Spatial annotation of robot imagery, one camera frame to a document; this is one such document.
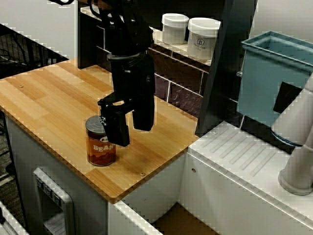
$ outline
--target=wire rack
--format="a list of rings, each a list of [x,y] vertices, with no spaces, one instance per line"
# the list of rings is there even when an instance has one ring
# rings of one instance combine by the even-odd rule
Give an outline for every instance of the wire rack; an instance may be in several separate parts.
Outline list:
[[[0,24],[0,79],[67,58]]]

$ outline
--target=brown tile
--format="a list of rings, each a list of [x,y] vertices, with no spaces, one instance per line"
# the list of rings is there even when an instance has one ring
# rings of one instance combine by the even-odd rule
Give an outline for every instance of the brown tile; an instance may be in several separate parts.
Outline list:
[[[282,143],[278,139],[276,139],[276,137],[271,134],[270,128],[268,126],[247,116],[245,116],[241,129],[289,154],[291,154],[294,150],[294,147]]]
[[[171,83],[168,102],[185,112],[199,117],[202,97]]]
[[[200,63],[198,61],[195,61],[195,60],[193,60],[191,58],[188,58],[188,57],[183,56],[181,54],[178,54],[176,52],[173,52],[173,58],[178,59],[178,60],[180,60],[182,62],[185,62],[185,63],[187,63],[189,65],[192,65],[194,67],[197,67],[199,69],[202,69],[202,70],[204,70],[206,72],[209,72],[209,70],[210,70],[210,66],[204,65],[204,64],[202,64],[202,63]]]
[[[156,93],[155,96],[159,97],[160,99],[163,99],[166,101],[167,99],[167,94],[168,94],[168,86],[169,86],[169,81],[155,75],[156,79]]]
[[[200,92],[202,71],[152,50],[148,53],[153,57],[156,74],[196,93]]]
[[[159,45],[157,45],[157,44],[154,44],[154,43],[153,43],[152,46],[151,46],[151,48],[154,49],[154,50],[157,50],[157,51],[159,51],[159,52],[162,52],[162,53],[164,53],[164,54],[166,54],[166,55],[169,55],[169,56],[172,55],[172,51],[171,51],[171,50],[166,49],[166,48],[164,48],[164,47],[161,47],[161,46],[159,46]]]

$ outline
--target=floor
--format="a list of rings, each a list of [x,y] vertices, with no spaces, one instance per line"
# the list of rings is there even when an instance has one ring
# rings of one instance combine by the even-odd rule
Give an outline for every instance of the floor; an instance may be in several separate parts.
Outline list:
[[[219,235],[179,203],[173,205],[153,226],[164,235]]]

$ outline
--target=wooden table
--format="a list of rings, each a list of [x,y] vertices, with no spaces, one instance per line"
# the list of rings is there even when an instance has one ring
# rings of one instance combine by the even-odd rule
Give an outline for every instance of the wooden table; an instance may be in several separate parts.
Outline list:
[[[135,130],[132,115],[127,114],[131,144],[117,147],[112,165],[91,165],[86,158],[85,122],[99,114],[97,101],[112,92],[109,72],[99,66],[79,70],[76,60],[69,60],[1,80],[0,108],[105,199],[116,203],[177,159],[198,137],[195,117],[155,97],[152,130]]]

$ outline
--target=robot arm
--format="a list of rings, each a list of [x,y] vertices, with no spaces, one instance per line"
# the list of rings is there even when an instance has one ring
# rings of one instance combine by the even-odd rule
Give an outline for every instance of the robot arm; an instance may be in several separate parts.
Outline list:
[[[74,0],[62,2],[71,4]],[[144,21],[135,0],[103,0],[110,8],[99,8],[105,29],[105,48],[111,63],[114,92],[98,101],[108,141],[130,143],[125,114],[133,111],[134,128],[150,131],[154,124],[155,77],[153,59],[146,53],[153,43],[153,30]]]

